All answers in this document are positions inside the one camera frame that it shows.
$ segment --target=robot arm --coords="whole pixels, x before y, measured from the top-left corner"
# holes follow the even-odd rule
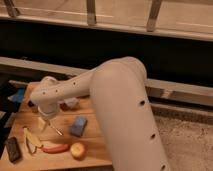
[[[115,171],[170,170],[147,98],[146,70],[137,59],[107,61],[71,80],[44,78],[31,101],[51,119],[58,100],[90,95]]]

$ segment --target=wooden table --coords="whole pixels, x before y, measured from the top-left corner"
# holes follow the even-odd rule
[[[18,139],[23,158],[16,164],[10,163],[7,151],[4,149],[0,160],[0,170],[53,170],[111,165],[112,163],[106,150],[99,125],[96,121],[94,110],[91,107],[89,97],[80,98],[79,104],[74,110],[66,112],[61,111],[60,114],[53,119],[53,125],[63,132],[63,136],[59,136],[50,127],[46,128],[44,132],[41,132],[38,129],[38,114],[33,113],[27,106],[30,92],[36,84],[37,83],[30,83],[28,85],[25,97],[9,135],[9,137],[15,136]],[[73,123],[75,117],[79,115],[86,117],[88,119],[88,124],[83,137],[75,138],[69,134],[69,126]],[[55,146],[56,144],[72,144],[76,141],[82,141],[87,146],[87,156],[84,160],[77,161],[73,159],[70,152],[47,154],[40,149],[37,149],[34,155],[30,155],[23,145],[23,126],[27,126],[47,147]]]

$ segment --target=red object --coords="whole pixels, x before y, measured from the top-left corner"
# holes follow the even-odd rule
[[[56,153],[63,153],[65,151],[68,151],[69,148],[70,148],[69,144],[63,144],[63,145],[59,145],[57,147],[52,147],[52,148],[42,147],[41,150],[45,153],[56,154]]]

